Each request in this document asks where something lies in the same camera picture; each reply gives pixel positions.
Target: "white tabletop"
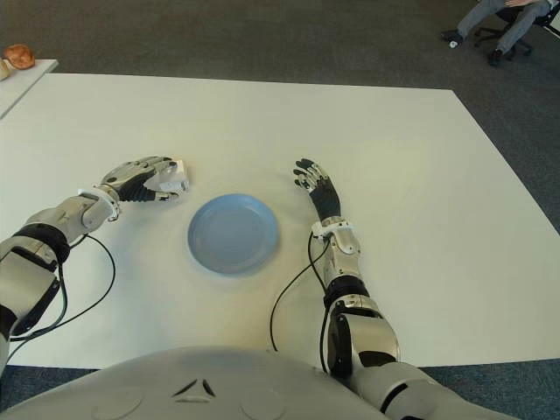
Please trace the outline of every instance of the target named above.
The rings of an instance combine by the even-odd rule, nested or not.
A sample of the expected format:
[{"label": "white tabletop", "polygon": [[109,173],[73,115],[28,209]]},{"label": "white tabletop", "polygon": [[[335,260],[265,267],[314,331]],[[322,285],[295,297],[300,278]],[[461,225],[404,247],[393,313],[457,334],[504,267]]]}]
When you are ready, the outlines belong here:
[{"label": "white tabletop", "polygon": [[[126,204],[96,233],[115,254],[114,291],[15,364],[102,368],[179,346],[270,348],[271,306],[306,265],[317,219],[292,182],[301,157],[332,175],[404,361],[560,356],[560,238],[451,91],[48,74],[0,130],[2,237],[127,160],[182,158],[192,181],[179,201]],[[186,247],[189,220],[224,193],[252,194],[278,220],[276,254],[251,276],[213,274]],[[70,314],[110,275],[93,243],[65,272]],[[318,364],[322,313],[308,273],[277,312],[280,351]]]},{"label": "white tabletop", "polygon": [[35,66],[17,70],[7,59],[4,63],[8,66],[10,77],[0,81],[0,119],[4,118],[43,74],[50,73],[59,64],[56,59],[37,59]]}]

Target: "person's leg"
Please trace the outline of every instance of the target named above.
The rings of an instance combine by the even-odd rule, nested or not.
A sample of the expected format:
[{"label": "person's leg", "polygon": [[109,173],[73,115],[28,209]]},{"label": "person's leg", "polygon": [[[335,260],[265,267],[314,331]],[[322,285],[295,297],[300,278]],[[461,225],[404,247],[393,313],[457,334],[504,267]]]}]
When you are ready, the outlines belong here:
[{"label": "person's leg", "polygon": [[550,10],[550,4],[546,0],[541,0],[537,3],[532,3],[525,6],[525,9],[519,14],[515,20],[514,25],[509,28],[509,31],[501,37],[498,42],[497,50],[507,53],[515,42],[527,33],[535,19],[546,15]]},{"label": "person's leg", "polygon": [[482,0],[471,11],[469,11],[463,20],[458,23],[458,34],[466,38],[471,29],[478,25],[482,19],[493,15],[497,11],[506,7],[506,0]]}]

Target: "office chair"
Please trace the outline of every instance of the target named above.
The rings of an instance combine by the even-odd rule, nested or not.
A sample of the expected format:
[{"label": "office chair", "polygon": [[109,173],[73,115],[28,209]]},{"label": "office chair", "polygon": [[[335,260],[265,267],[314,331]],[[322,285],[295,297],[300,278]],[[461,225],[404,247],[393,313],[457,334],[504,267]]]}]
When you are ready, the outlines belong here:
[{"label": "office chair", "polygon": [[[484,28],[484,27],[479,28],[474,33],[475,37],[479,37],[482,32],[488,32],[488,33],[491,33],[492,35],[488,35],[486,37],[478,39],[476,41],[476,43],[474,44],[474,46],[476,46],[478,48],[482,42],[488,41],[489,39],[500,39],[504,35],[504,33],[506,33],[509,30],[509,28],[511,28],[513,26],[513,24],[515,23],[515,20],[517,19],[517,16],[523,10],[523,7],[524,6],[507,7],[505,9],[500,10],[498,13],[496,13],[496,16],[498,16],[498,18],[507,22],[506,26],[501,31],[497,30],[497,29],[492,29],[492,28]],[[557,15],[558,11],[560,11],[560,3],[557,4],[555,7],[553,7],[547,15],[544,15],[544,16],[541,16],[541,17],[538,17],[537,19],[535,19],[535,22],[533,22],[533,25],[537,25],[537,26],[541,26],[542,28],[546,28],[549,31],[554,32],[556,35],[560,36],[560,31],[553,28],[552,25],[551,25],[551,22],[554,20],[554,17]],[[525,47],[526,51],[523,54],[524,56],[528,57],[529,55],[531,55],[531,53],[533,51],[533,46],[529,45],[523,39],[519,39],[515,43],[515,45],[511,48],[511,50],[509,50],[506,53],[506,55],[505,55],[506,60],[511,61],[511,60],[514,59],[515,46],[517,46],[517,45]]]}]

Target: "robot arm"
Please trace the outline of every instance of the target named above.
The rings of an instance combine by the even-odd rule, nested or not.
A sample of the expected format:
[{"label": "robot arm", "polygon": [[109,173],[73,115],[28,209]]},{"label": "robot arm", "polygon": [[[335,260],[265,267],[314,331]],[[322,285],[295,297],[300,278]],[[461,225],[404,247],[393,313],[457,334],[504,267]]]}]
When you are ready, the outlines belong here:
[{"label": "robot arm", "polygon": [[144,183],[172,171],[169,157],[146,157],[108,173],[101,184],[34,214],[11,238],[0,243],[0,374],[10,337],[31,330],[53,301],[60,282],[56,268],[70,254],[69,243],[115,220],[119,201],[172,200],[175,192],[152,191]]},{"label": "robot arm", "polygon": [[400,362],[396,334],[362,281],[360,244],[352,224],[341,217],[333,182],[311,160],[296,165],[296,184],[310,194],[320,219],[313,236],[329,242],[323,301],[331,375],[391,420],[512,420],[465,401],[417,367]]}]

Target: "black wire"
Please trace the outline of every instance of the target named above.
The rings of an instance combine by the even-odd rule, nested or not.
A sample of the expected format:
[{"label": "black wire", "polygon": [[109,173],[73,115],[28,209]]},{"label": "black wire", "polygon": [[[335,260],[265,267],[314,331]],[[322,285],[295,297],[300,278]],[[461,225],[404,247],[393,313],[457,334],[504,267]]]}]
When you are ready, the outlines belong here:
[{"label": "black wire", "polygon": [[105,290],[105,293],[103,293],[103,295],[97,299],[97,301],[95,301],[93,304],[91,304],[88,308],[84,309],[82,312],[77,313],[76,315],[74,315],[73,317],[65,320],[64,322],[61,322],[60,324],[56,325],[52,330],[56,330],[57,328],[62,327],[63,325],[69,323],[70,321],[75,320],[78,317],[81,317],[84,313],[94,309],[98,304],[100,304],[102,302],[102,300],[109,294],[109,292],[111,291],[111,289],[113,289],[113,285],[115,284],[115,278],[116,278],[116,266],[115,266],[115,259],[113,258],[113,256],[111,255],[111,252],[107,249],[107,247],[105,245],[103,245],[103,243],[94,238],[93,236],[86,234],[85,235],[87,238],[92,239],[94,241],[96,241],[97,243],[99,243],[99,245],[105,250],[105,252],[108,255],[109,260],[111,260],[111,266],[113,268],[113,275],[111,276],[111,282],[108,285],[107,290]]},{"label": "black wire", "polygon": [[116,278],[115,260],[114,260],[113,256],[111,255],[110,251],[107,249],[107,247],[105,245],[102,244],[101,241],[94,238],[93,236],[90,236],[89,234],[84,234],[83,237],[78,242],[76,242],[71,248],[75,248],[80,243],[82,243],[86,238],[89,238],[93,241],[96,241],[105,250],[109,259],[111,260],[111,266],[113,268],[113,275],[111,277],[111,282],[110,282],[107,290],[105,291],[105,293],[103,293],[103,295],[95,303],[91,304],[88,308],[86,308],[85,310],[81,311],[80,313],[74,315],[73,317],[65,320],[64,322],[60,322],[64,318],[64,315],[66,314],[66,311],[67,311],[67,289],[66,289],[66,286],[65,286],[65,283],[64,283],[64,276],[63,276],[63,272],[62,272],[62,264],[59,265],[59,277],[60,277],[59,280],[60,280],[60,288],[62,289],[63,311],[60,313],[57,320],[55,322],[53,322],[50,326],[48,326],[46,328],[42,328],[40,330],[37,330],[36,332],[32,332],[31,334],[29,334],[28,336],[25,336],[25,337],[16,337],[16,338],[10,339],[10,341],[23,341],[23,343],[21,343],[19,346],[17,346],[13,350],[13,352],[11,352],[11,354],[8,357],[8,360],[6,361],[6,363],[8,363],[8,361],[10,361],[10,359],[13,357],[13,355],[16,353],[17,350],[19,350],[21,347],[23,347],[29,341],[34,340],[34,339],[36,339],[36,338],[38,338],[42,335],[45,335],[46,333],[49,333],[50,331],[54,331],[57,328],[60,328],[61,326],[69,323],[70,321],[80,317],[84,313],[86,313],[86,312],[90,311],[91,309],[95,308],[109,294],[109,292],[113,288],[113,285],[115,284],[115,278]]},{"label": "black wire", "polygon": [[80,245],[82,242],[84,242],[84,240],[85,240],[87,237],[88,237],[87,234],[83,234],[83,235],[81,236],[81,238],[80,238],[78,241],[74,242],[74,243],[70,246],[70,249],[76,248],[78,245]]},{"label": "black wire", "polygon": [[[311,233],[309,235],[309,241],[307,242],[307,248],[310,247],[312,237],[313,237],[313,233]],[[275,352],[278,351],[278,348],[277,348],[276,342],[274,341],[274,333],[272,332],[272,323],[273,323],[273,319],[274,319],[274,312],[276,311],[276,309],[278,307],[278,304],[280,303],[280,299],[282,298],[284,293],[296,282],[296,280],[298,280],[299,277],[302,274],[304,274],[314,263],[316,263],[321,258],[321,256],[323,256],[325,254],[327,249],[328,249],[328,244],[327,244],[327,246],[325,246],[325,249],[323,249],[323,252],[321,252],[321,254],[317,258],[315,258],[314,260],[311,260],[311,262],[304,269],[302,269],[299,273],[297,273],[297,275],[294,278],[291,279],[291,281],[288,283],[288,285],[283,288],[283,290],[280,292],[280,295],[278,295],[278,297],[276,298],[276,302],[274,303],[274,306],[272,306],[272,312],[270,313],[270,320],[269,320],[270,341],[272,342],[272,347],[274,348]]]},{"label": "black wire", "polygon": [[307,241],[307,257],[309,258],[309,264],[311,265],[311,268],[313,269],[313,272],[315,273],[315,277],[317,278],[319,284],[321,285],[321,288],[323,288],[323,293],[326,293],[325,284],[323,283],[323,280],[321,279],[321,276],[317,272],[317,269],[315,268],[315,262],[312,259],[312,237],[313,237],[313,232],[311,232],[311,234],[309,235],[309,241]]},{"label": "black wire", "polygon": [[318,355],[321,358],[321,367],[323,368],[323,372],[325,372],[326,374],[328,374],[328,371],[326,370],[325,356],[323,355],[323,340],[325,338],[326,319],[328,318],[328,315],[329,308],[325,308],[325,315],[323,315],[323,324],[321,324],[321,335],[318,340]]}]

